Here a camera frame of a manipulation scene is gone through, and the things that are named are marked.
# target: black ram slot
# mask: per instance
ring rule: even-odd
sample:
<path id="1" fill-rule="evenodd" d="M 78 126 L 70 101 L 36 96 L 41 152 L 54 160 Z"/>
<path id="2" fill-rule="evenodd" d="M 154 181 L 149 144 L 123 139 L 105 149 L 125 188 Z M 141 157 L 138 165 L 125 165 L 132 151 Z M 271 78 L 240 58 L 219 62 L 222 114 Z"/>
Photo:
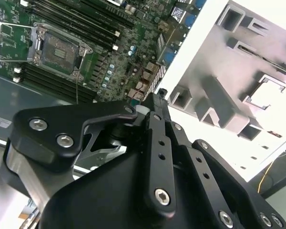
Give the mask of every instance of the black ram slot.
<path id="1" fill-rule="evenodd" d="M 85 31 L 80 30 L 77 27 L 74 27 L 72 25 L 72 23 L 70 23 L 70 22 L 68 23 L 68 22 L 62 21 L 61 19 L 55 17 L 54 15 L 51 15 L 50 13 L 47 13 L 41 9 L 38 9 L 37 7 L 34 9 L 33 13 L 36 14 L 37 16 L 47 20 L 47 21 L 52 22 L 53 24 L 56 24 L 59 27 L 62 27 L 62 28 L 66 29 L 66 30 L 78 35 L 78 36 L 83 37 L 87 41 L 95 42 L 96 44 L 98 44 L 101 47 L 106 48 L 108 50 L 112 49 L 111 43 L 107 43 L 107 42 L 103 41 L 102 39 L 99 39 L 98 37 L 95 37 L 95 36 L 85 32 Z"/>
<path id="2" fill-rule="evenodd" d="M 80 17 L 82 17 L 88 21 L 91 21 L 91 23 L 94 23 L 94 24 L 104 28 L 105 30 L 109 31 L 111 34 L 115 34 L 116 31 L 119 31 L 118 24 L 116 26 L 114 26 L 116 24 L 116 21 L 113 21 L 110 18 L 105 17 L 104 15 L 99 14 L 98 12 L 95 12 L 95 10 L 93 10 L 90 7 L 88 7 L 88 8 L 85 7 L 83 9 L 81 9 L 80 4 L 72 4 L 71 5 L 70 2 L 67 2 L 66 0 L 56 0 L 56 2 L 62 6 L 76 10 Z"/>
<path id="3" fill-rule="evenodd" d="M 110 7 L 106 4 L 106 7 L 103 7 L 101 5 L 97 4 L 97 1 L 95 2 L 89 2 L 88 0 L 80 0 L 80 3 L 85 4 L 86 6 L 89 6 L 97 11 L 102 12 L 107 17 L 111 17 L 114 20 L 117 20 L 120 24 L 132 28 L 134 26 L 133 19 L 126 15 L 125 13 L 120 12 L 119 10 L 115 9 L 114 7 Z"/>
<path id="4" fill-rule="evenodd" d="M 66 9 L 60 8 L 57 5 L 48 2 L 48 1 L 35 1 L 35 5 L 39 5 L 43 7 L 44 9 L 47 9 L 48 11 L 52 11 L 53 15 L 57 15 L 62 17 L 65 20 L 72 21 L 73 23 L 77 23 L 77 26 L 82 27 L 81 29 L 86 31 L 93 31 L 95 36 L 98 36 L 102 39 L 107 40 L 107 42 L 115 42 L 116 36 L 112 34 L 111 32 L 105 30 L 101 26 L 98 26 L 96 24 L 93 24 L 89 20 L 84 20 L 80 18 L 78 15 L 72 14 L 71 12 L 67 11 Z"/>
<path id="5" fill-rule="evenodd" d="M 52 83 L 52 84 L 56 84 L 56 83 L 63 83 L 65 86 L 68 87 L 67 90 L 71 91 L 71 92 L 75 92 L 74 89 L 76 89 L 75 87 L 75 83 L 68 81 L 64 78 L 61 78 L 59 76 L 56 76 L 46 70 L 43 70 L 41 68 L 38 68 L 36 66 L 27 64 L 25 67 L 25 71 L 26 72 L 32 72 L 32 74 L 36 74 L 36 75 L 41 75 L 42 79 Z M 89 95 L 91 93 L 91 90 L 81 87 L 80 91 L 82 91 L 83 93 Z"/>
<path id="6" fill-rule="evenodd" d="M 66 79 L 60 78 L 54 74 L 41 70 L 37 67 L 30 66 L 25 68 L 22 76 L 28 84 L 45 90 L 51 94 L 61 96 L 70 102 L 76 101 L 76 85 Z M 91 103 L 96 96 L 96 92 L 78 85 L 79 102 Z"/>
<path id="7" fill-rule="evenodd" d="M 73 27 L 74 29 L 78 29 L 80 31 L 83 31 L 83 33 L 93 36 L 93 37 L 98 37 L 98 41 L 99 42 L 107 42 L 109 44 L 113 44 L 115 42 L 115 39 L 110 38 L 110 37 L 106 37 L 106 35 L 101 35 L 101 33 L 95 31 L 93 28 L 84 28 L 85 25 L 83 25 L 82 23 L 78 23 L 77 21 L 67 18 L 65 15 L 60 14 L 58 12 L 53 12 L 51 8 L 47 8 L 46 6 L 43 5 L 39 5 L 36 4 L 35 6 L 36 10 L 42 10 L 46 13 L 48 13 L 49 15 L 51 15 L 51 17 L 55 17 L 57 18 L 58 21 L 60 21 L 61 23 L 64 23 L 66 26 L 68 27 Z"/>

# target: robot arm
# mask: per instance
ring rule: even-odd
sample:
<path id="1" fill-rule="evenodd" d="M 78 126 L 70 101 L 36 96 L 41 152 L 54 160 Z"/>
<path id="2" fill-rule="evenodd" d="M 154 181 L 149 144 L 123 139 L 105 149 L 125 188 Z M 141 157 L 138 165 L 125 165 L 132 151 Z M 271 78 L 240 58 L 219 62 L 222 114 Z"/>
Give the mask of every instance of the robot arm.
<path id="1" fill-rule="evenodd" d="M 40 229 L 286 229 L 207 142 L 189 142 L 163 91 L 136 109 L 120 101 L 30 109 L 13 123 L 1 175 L 33 199 Z M 113 142 L 126 153 L 73 180 L 76 160 Z"/>

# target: cable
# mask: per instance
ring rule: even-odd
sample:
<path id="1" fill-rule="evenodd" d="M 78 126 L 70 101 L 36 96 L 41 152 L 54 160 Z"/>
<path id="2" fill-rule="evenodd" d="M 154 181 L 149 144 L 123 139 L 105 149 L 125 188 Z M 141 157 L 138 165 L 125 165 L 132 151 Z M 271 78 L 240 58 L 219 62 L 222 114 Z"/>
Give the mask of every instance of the cable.
<path id="1" fill-rule="evenodd" d="M 79 75 L 76 77 L 76 104 L 78 104 L 78 77 Z"/>
<path id="2" fill-rule="evenodd" d="M 258 189 L 257 189 L 257 193 L 260 192 L 260 190 L 261 190 L 261 185 L 262 185 L 262 183 L 263 183 L 263 181 L 264 181 L 264 179 L 265 179 L 265 177 L 266 177 L 266 175 L 267 175 L 269 169 L 270 169 L 271 166 L 273 165 L 274 161 L 271 162 L 271 164 L 269 165 L 269 167 L 268 167 L 268 169 L 266 170 L 265 174 L 263 175 L 263 178 L 262 178 L 261 182 L 259 182 Z"/>
<path id="3" fill-rule="evenodd" d="M 278 156 L 278 158 L 279 158 L 279 157 L 284 157 L 284 156 L 286 156 L 286 152 L 285 152 L 285 154 Z"/>

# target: bolt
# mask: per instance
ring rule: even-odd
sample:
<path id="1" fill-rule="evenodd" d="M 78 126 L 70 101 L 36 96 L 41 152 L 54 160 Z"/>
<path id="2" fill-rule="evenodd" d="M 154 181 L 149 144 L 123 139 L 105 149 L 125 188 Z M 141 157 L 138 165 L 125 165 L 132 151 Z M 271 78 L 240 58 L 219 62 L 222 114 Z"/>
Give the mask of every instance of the bolt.
<path id="1" fill-rule="evenodd" d="M 201 145 L 203 148 L 205 148 L 205 149 L 208 149 L 208 148 L 209 148 L 208 145 L 207 145 L 206 143 L 204 143 L 204 142 L 201 142 L 200 145 Z"/>
<path id="2" fill-rule="evenodd" d="M 59 135 L 57 137 L 57 143 L 64 148 L 69 148 L 73 145 L 73 139 L 68 135 Z"/>
<path id="3" fill-rule="evenodd" d="M 160 118 L 158 115 L 156 115 L 156 114 L 153 115 L 153 117 L 154 117 L 155 119 L 159 120 L 159 121 L 161 120 L 161 118 Z"/>
<path id="4" fill-rule="evenodd" d="M 127 111 L 127 112 L 129 112 L 129 113 L 132 113 L 133 112 L 133 110 L 131 109 L 131 108 L 129 108 L 129 107 L 125 107 L 125 111 Z"/>
<path id="5" fill-rule="evenodd" d="M 279 225 L 281 228 L 283 227 L 282 222 L 276 217 L 275 215 L 271 215 L 273 220 L 276 222 L 277 225 Z"/>
<path id="6" fill-rule="evenodd" d="M 174 127 L 177 129 L 177 130 L 182 130 L 181 126 L 177 123 L 174 124 Z"/>
<path id="7" fill-rule="evenodd" d="M 262 218 L 262 221 L 269 227 L 272 226 L 271 222 L 270 222 L 270 219 L 268 219 L 267 216 L 265 216 L 263 213 L 260 214 L 261 218 Z"/>
<path id="8" fill-rule="evenodd" d="M 220 211 L 219 218 L 227 228 L 233 228 L 233 221 L 227 213 L 225 213 L 224 211 Z"/>
<path id="9" fill-rule="evenodd" d="M 45 121 L 38 118 L 30 120 L 29 125 L 30 128 L 37 131 L 45 130 L 48 127 L 48 124 Z"/>
<path id="10" fill-rule="evenodd" d="M 165 192 L 163 189 L 161 188 L 156 189 L 154 195 L 160 204 L 166 206 L 170 203 L 170 197 L 167 194 L 167 192 Z"/>

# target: motherboard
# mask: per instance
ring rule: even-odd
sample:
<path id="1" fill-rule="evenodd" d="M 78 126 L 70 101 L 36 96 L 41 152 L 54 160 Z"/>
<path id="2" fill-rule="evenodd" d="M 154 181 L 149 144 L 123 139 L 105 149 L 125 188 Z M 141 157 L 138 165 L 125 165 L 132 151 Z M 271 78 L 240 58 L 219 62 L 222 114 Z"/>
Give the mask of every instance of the motherboard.
<path id="1" fill-rule="evenodd" d="M 0 0 L 0 75 L 70 103 L 138 104 L 201 7 L 201 0 Z"/>

